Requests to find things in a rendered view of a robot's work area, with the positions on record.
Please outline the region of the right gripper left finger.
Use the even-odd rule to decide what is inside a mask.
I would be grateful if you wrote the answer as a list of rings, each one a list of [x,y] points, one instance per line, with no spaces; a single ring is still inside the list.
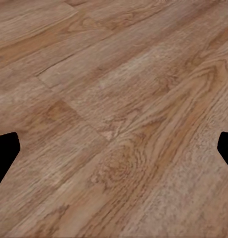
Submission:
[[[20,151],[20,143],[16,132],[0,136],[0,182],[7,173]]]

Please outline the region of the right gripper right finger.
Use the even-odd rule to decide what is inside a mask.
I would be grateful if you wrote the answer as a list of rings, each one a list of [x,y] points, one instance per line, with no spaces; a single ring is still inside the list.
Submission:
[[[220,134],[217,149],[228,164],[228,132],[222,132]]]

